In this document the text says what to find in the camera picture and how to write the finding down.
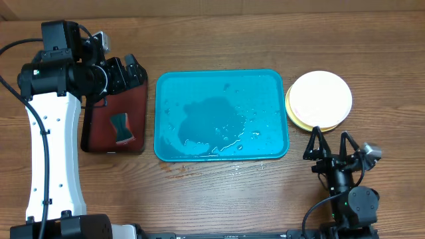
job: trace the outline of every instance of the blue tray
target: blue tray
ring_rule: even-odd
[[[289,146],[284,87],[274,70],[158,79],[154,150],[163,161],[278,159]]]

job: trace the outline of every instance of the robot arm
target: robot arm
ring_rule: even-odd
[[[18,75],[21,97],[40,116],[49,144],[49,199],[44,202],[44,151],[40,127],[27,109],[31,126],[32,183],[27,224],[11,228],[11,238],[37,238],[48,203],[45,238],[137,238],[137,225],[112,225],[105,214],[86,215],[78,176],[77,129],[82,96],[86,107],[107,95],[119,94],[141,86],[146,71],[132,54],[105,60],[109,38],[94,35],[68,21],[42,24],[44,50],[38,62],[28,63]],[[80,28],[89,35],[80,36]]]

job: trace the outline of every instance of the wood grain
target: wood grain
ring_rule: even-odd
[[[41,22],[1,22],[0,45],[40,37]],[[348,130],[378,143],[383,159],[364,185],[381,194],[382,238],[424,238],[425,14],[326,13],[238,17],[168,17],[79,21],[106,31],[110,56],[133,53],[149,74],[146,150],[140,156],[79,151],[88,212],[113,223],[140,223],[148,232],[271,232],[300,228],[324,199],[312,162],[303,161],[309,134],[289,120],[291,147],[280,160],[163,163],[153,152],[155,83],[168,71],[272,68],[287,90],[297,77],[329,70],[350,86],[349,117],[327,140],[338,149]],[[29,43],[0,58],[0,74],[15,88],[20,67],[40,49]],[[0,237],[25,221],[31,185],[31,145],[25,109],[0,88]],[[307,222],[331,220],[326,206]]]
[[[423,0],[0,0],[8,21],[282,13],[423,11]]]

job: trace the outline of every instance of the water droplet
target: water droplet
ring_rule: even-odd
[[[229,87],[230,87],[230,84],[225,84],[224,85],[224,88],[223,88],[223,91],[226,91]]]

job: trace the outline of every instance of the black base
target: black base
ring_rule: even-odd
[[[309,238],[320,239],[318,230],[307,230]],[[303,239],[301,230],[287,232],[258,232],[258,233],[227,233],[227,234],[174,234],[154,233],[147,234],[149,239]]]

